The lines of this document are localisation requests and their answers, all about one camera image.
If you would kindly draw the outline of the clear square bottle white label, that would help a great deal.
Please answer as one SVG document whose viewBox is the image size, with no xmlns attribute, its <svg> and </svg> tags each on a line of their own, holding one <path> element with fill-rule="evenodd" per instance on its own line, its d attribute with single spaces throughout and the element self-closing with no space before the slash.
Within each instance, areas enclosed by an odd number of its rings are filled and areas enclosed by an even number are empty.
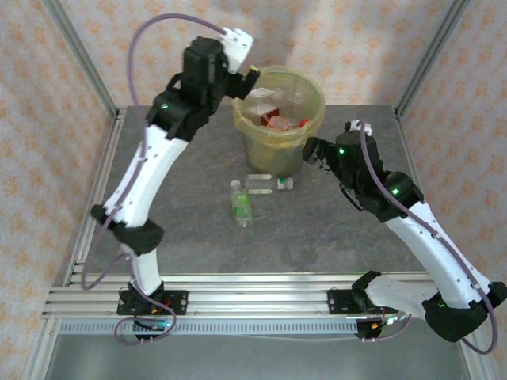
<svg viewBox="0 0 507 380">
<path fill-rule="evenodd" d="M 257 113 L 265 113 L 272 108 L 278 108 L 284 102 L 284 99 L 284 91 L 281 88 L 266 89 L 259 87 L 246 96 L 245 102 Z"/>
</svg>

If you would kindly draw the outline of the orange label bottle orange cap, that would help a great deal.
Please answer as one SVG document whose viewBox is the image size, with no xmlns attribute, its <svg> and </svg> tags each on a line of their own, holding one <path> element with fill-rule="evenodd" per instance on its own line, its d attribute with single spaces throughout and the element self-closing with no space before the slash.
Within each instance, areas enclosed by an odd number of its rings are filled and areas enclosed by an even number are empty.
<svg viewBox="0 0 507 380">
<path fill-rule="evenodd" d="M 268 121 L 268 127 L 275 131 L 290 131 L 294 128 L 294 123 L 283 116 L 273 116 Z"/>
</svg>

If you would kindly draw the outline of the green trash bin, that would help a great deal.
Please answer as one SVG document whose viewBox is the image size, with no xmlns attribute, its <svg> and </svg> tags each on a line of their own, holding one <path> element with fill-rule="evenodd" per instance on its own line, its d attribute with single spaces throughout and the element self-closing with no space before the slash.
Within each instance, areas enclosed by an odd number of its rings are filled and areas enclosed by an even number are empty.
<svg viewBox="0 0 507 380">
<path fill-rule="evenodd" d="M 284 102 L 278 108 L 265 113 L 257 113 L 244 100 L 234 99 L 232 109 L 234 125 L 244 135 L 270 146 L 290 146 L 307 140 L 314 135 L 322 124 L 325 114 L 325 98 L 318 83 L 301 71 L 286 66 L 268 66 L 261 69 L 261 75 L 254 89 L 281 88 L 284 91 Z M 290 131 L 275 131 L 261 124 L 261 116 L 278 111 L 294 123 Z M 308 119 L 305 127 L 300 127 L 300 120 Z"/>
</svg>

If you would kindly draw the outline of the green plastic bin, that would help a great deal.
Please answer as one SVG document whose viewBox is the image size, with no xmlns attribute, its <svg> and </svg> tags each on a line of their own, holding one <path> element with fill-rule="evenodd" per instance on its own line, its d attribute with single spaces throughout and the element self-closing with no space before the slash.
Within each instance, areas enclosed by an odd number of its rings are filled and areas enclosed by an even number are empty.
<svg viewBox="0 0 507 380">
<path fill-rule="evenodd" d="M 290 146 L 270 146 L 243 135 L 248 166 L 255 172 L 275 177 L 291 177 L 303 164 L 302 150 L 306 141 Z"/>
</svg>

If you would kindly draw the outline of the clear bottle green white label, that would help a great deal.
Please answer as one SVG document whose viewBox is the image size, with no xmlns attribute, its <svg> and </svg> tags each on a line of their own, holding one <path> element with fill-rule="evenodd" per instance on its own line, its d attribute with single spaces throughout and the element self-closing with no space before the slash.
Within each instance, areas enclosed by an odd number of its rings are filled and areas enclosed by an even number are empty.
<svg viewBox="0 0 507 380">
<path fill-rule="evenodd" d="M 271 174 L 248 174 L 245 180 L 249 195 L 270 195 L 279 191 L 291 191 L 294 180 L 291 177 L 274 177 Z"/>
</svg>

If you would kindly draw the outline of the small circuit board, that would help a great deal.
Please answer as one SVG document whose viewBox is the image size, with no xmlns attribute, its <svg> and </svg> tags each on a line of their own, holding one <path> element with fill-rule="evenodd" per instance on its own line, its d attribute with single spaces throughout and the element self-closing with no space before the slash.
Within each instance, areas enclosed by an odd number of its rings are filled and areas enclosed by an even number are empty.
<svg viewBox="0 0 507 380">
<path fill-rule="evenodd" d="M 393 325 L 396 322 L 406 320 L 408 317 L 410 317 L 410 315 L 407 314 L 407 313 L 405 313 L 405 314 L 398 314 L 398 315 L 395 315 L 395 316 L 392 316 L 392 317 L 388 317 L 385 320 L 382 320 L 380 322 L 374 322 L 374 323 L 372 323 L 371 324 L 371 328 L 372 329 L 377 329 L 377 330 L 383 329 L 384 327 L 389 326 L 389 325 Z"/>
<path fill-rule="evenodd" d="M 142 333 L 164 333 L 173 328 L 173 323 L 165 319 L 140 319 L 136 318 L 133 321 L 134 330 Z"/>
</svg>

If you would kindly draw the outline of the grey metal panel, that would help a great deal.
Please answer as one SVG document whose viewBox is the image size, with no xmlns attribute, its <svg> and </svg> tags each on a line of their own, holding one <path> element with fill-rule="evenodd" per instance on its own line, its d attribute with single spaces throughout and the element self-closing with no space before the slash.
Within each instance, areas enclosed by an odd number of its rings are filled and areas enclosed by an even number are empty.
<svg viewBox="0 0 507 380">
<path fill-rule="evenodd" d="M 470 380 L 461 350 L 419 324 L 391 340 L 171 336 L 125 347 L 59 336 L 44 380 Z"/>
</svg>

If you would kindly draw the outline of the aluminium side rail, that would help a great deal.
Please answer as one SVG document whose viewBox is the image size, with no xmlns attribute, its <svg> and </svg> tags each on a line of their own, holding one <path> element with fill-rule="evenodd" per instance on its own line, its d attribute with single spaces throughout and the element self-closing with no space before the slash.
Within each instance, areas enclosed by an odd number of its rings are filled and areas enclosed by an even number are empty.
<svg viewBox="0 0 507 380">
<path fill-rule="evenodd" d="M 112 161 L 114 160 L 115 156 L 116 146 L 119 141 L 127 111 L 127 107 L 118 109 L 116 115 L 112 118 L 111 124 L 108 126 L 105 137 L 102 139 L 101 154 L 98 159 L 95 176 L 90 188 L 90 196 L 85 206 L 82 221 L 78 229 L 78 235 L 76 237 L 74 247 L 71 251 L 71 257 L 66 267 L 65 275 L 63 277 L 64 287 L 68 287 L 71 283 L 71 278 L 74 273 L 74 266 L 85 260 L 89 252 L 95 231 L 95 221 L 90 216 L 90 209 L 94 204 L 100 203 L 103 199 L 108 183 Z"/>
<path fill-rule="evenodd" d="M 389 143 L 386 147 L 389 148 L 386 157 L 390 170 L 407 174 L 415 185 L 421 189 L 414 161 L 408 147 L 406 133 L 398 119 L 393 120 L 392 136 L 389 138 Z M 402 271 L 424 271 L 427 272 L 431 278 L 434 277 L 435 265 L 431 264 L 430 268 L 427 268 L 426 263 L 421 261 L 421 255 L 413 252 L 409 246 L 403 248 L 402 251 L 403 253 L 399 254 L 400 257 L 404 257 L 403 263 L 399 265 Z"/>
</svg>

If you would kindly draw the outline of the aluminium frame post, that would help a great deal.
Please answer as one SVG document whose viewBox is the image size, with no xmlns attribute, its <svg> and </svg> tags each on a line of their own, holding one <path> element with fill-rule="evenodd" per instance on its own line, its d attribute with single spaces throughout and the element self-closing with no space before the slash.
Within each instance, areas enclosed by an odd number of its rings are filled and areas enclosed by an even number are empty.
<svg viewBox="0 0 507 380">
<path fill-rule="evenodd" d="M 400 101 L 394 108 L 395 119 L 401 121 L 407 114 L 411 103 L 414 101 L 419 89 L 422 87 L 424 80 L 431 71 L 433 64 L 440 56 L 448 38 L 453 33 L 456 25 L 463 16 L 468 4 L 471 0 L 452 0 L 448 12 L 445 14 L 443 21 L 440 23 L 433 39 L 425 51 L 414 75 L 410 79 Z"/>
<path fill-rule="evenodd" d="M 93 60 L 82 42 L 82 39 L 75 29 L 71 19 L 67 15 L 63 4 L 60 0 L 42 0 L 42 2 L 63 35 L 63 38 L 67 42 L 74 57 L 77 59 L 78 64 L 89 80 L 100 102 L 105 107 L 108 114 L 113 118 L 116 118 L 119 113 L 119 108 L 116 106 L 110 92 L 107 90 L 104 81 L 102 80 Z"/>
</svg>

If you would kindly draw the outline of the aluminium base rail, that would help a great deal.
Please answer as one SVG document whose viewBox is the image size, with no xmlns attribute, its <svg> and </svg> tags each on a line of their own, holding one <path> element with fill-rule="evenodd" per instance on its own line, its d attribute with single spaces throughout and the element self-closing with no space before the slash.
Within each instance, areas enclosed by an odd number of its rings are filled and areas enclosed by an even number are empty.
<svg viewBox="0 0 507 380">
<path fill-rule="evenodd" d="M 118 291 L 127 275 L 107 275 L 93 290 L 84 291 L 74 273 L 65 287 L 50 289 L 45 317 L 115 318 Z M 357 274 L 261 273 L 169 274 L 169 290 L 189 293 L 188 318 L 324 318 L 329 314 L 327 291 L 347 289 Z"/>
</svg>

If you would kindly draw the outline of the aluminium frame leg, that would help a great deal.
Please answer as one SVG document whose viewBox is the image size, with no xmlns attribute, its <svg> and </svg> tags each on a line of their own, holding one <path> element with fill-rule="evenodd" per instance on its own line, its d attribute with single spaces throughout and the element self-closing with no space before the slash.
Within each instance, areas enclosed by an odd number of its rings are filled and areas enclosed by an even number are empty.
<svg viewBox="0 0 507 380">
<path fill-rule="evenodd" d="M 471 345 L 481 350 L 486 350 L 490 346 L 491 338 L 490 320 L 487 320 L 481 327 L 468 335 L 466 340 Z M 463 353 L 470 380 L 497 380 L 492 355 L 480 355 L 469 348 L 463 341 L 459 342 L 459 346 Z"/>
<path fill-rule="evenodd" d="M 59 334 L 59 318 L 43 319 L 41 328 L 29 352 L 21 380 L 44 380 L 51 362 Z"/>
</svg>

